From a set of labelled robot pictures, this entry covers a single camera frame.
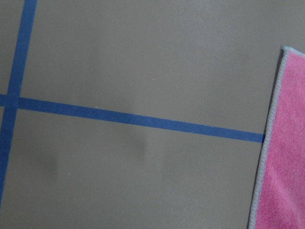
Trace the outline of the pink and grey towel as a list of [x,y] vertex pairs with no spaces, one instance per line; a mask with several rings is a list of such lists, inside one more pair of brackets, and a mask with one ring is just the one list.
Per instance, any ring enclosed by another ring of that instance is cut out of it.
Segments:
[[305,55],[282,47],[248,228],[305,226]]

